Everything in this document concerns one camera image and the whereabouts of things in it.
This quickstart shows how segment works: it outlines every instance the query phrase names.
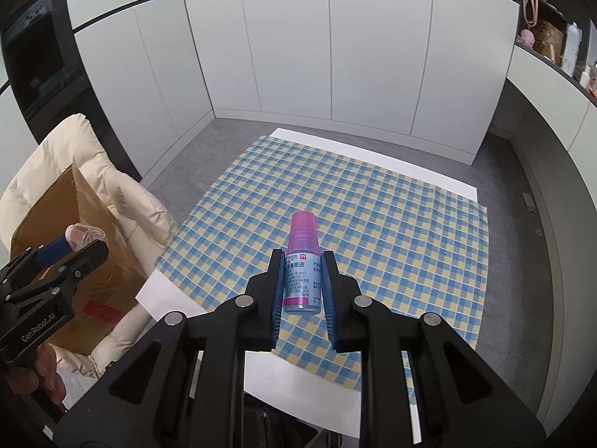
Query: cardboard box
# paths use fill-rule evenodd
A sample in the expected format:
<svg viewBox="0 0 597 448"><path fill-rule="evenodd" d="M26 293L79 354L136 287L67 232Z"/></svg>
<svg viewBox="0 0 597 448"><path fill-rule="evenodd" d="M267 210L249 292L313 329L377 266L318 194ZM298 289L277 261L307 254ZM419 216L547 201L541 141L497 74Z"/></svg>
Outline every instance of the cardboard box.
<svg viewBox="0 0 597 448"><path fill-rule="evenodd" d="M553 45L553 53L556 58L555 63L556 65L561 65L563 33L545 20L539 20L537 26L531 31L535 35L535 45L532 46L533 50L551 60L550 45Z"/></svg>
<svg viewBox="0 0 597 448"><path fill-rule="evenodd" d="M76 167L67 168L34 204L14 232L10 252L13 258L29 246L48 244L77 222L101 228L110 252L106 262L79 283L73 298L74 319L49 341L71 352L89 355L134 307L135 295L146 277L118 221Z"/></svg>

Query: cream armchair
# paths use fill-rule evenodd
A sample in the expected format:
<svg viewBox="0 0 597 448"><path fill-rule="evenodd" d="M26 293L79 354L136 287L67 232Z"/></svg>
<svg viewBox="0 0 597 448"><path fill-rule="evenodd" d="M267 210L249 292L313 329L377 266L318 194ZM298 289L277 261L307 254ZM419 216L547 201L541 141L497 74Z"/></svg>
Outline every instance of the cream armchair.
<svg viewBox="0 0 597 448"><path fill-rule="evenodd" d="M117 218L146 275L177 230L172 215L108 159L90 122L72 115L54 128L29 157L0 198L0 239L10 250L13 233L28 210L71 164L77 166L98 197ZM59 367L99 378L147 326L149 314L136 305L88 356L54 347Z"/></svg>

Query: pink bottle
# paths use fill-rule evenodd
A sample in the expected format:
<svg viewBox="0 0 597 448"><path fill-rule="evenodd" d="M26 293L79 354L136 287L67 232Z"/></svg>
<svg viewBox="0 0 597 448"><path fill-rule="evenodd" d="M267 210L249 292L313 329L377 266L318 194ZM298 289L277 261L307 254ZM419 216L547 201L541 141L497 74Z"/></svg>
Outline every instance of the pink bottle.
<svg viewBox="0 0 597 448"><path fill-rule="evenodd" d="M321 311L321 272L316 217L311 212L293 214L286 255L284 311L317 315Z"/></svg>

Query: blue and yellow checkered cloth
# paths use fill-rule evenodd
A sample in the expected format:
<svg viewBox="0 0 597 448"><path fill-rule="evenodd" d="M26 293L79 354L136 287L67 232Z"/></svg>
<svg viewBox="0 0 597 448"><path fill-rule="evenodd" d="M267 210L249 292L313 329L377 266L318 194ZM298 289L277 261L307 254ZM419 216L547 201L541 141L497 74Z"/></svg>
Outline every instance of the blue and yellow checkered cloth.
<svg viewBox="0 0 597 448"><path fill-rule="evenodd" d="M287 245L290 216L318 217L319 244L341 273L393 311L436 312L475 347L487 284L487 211L384 168L262 137L211 186L158 269L206 310L243 292ZM283 314L274 354L347 388L360 388L360 354L331 350L323 312ZM412 378L405 358L411 401Z"/></svg>

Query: gray floor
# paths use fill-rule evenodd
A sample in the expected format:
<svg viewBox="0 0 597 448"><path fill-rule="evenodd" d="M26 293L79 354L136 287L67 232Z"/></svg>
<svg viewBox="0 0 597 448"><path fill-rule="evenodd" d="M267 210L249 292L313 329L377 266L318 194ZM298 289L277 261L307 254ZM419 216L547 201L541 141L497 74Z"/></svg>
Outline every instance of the gray floor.
<svg viewBox="0 0 597 448"><path fill-rule="evenodd" d="M472 166L430 153L330 131L256 121L216 119L151 184L182 222L210 185L258 137L276 128L341 141L434 170L477 187L488 209L490 260L477 352L536 412L551 352L553 300L547 246L531 193L507 140L488 134Z"/></svg>

